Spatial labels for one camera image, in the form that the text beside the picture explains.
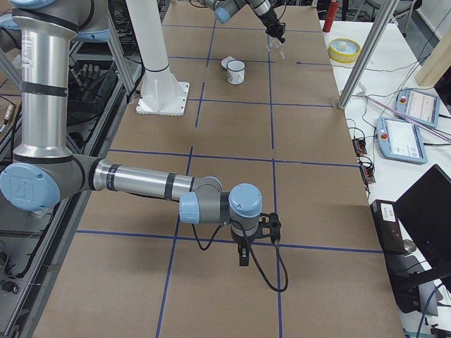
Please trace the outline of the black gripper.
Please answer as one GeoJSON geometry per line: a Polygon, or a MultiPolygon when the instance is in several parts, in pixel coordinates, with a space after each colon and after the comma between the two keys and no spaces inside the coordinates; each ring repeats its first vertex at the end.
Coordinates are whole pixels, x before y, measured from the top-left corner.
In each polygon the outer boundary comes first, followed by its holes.
{"type": "Polygon", "coordinates": [[[249,252],[247,248],[255,239],[261,239],[263,232],[261,227],[257,225],[250,230],[243,230],[239,225],[231,225],[231,235],[238,244],[239,266],[249,265],[249,252]]]}
{"type": "Polygon", "coordinates": [[[266,23],[266,34],[272,38],[276,39],[285,39],[285,23],[281,22],[273,22],[273,23],[266,23]]]}

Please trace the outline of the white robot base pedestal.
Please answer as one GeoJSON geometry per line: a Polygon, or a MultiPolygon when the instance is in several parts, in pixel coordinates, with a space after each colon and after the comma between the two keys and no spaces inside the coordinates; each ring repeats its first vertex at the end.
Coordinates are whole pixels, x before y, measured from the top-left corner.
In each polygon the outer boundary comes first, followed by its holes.
{"type": "Polygon", "coordinates": [[[156,1],[127,1],[144,66],[139,114],[182,116],[190,89],[172,74],[156,1]]]}

